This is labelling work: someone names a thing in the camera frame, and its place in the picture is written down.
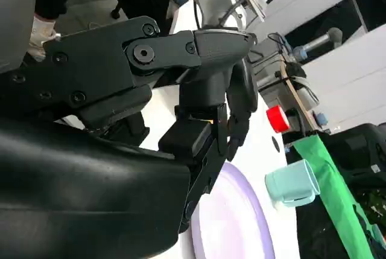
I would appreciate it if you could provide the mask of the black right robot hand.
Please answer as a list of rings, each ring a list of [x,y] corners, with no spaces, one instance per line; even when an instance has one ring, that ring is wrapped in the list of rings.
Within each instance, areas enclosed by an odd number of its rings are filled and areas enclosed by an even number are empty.
[[[187,230],[257,109],[235,28],[142,16],[1,74],[1,257],[149,258]]]

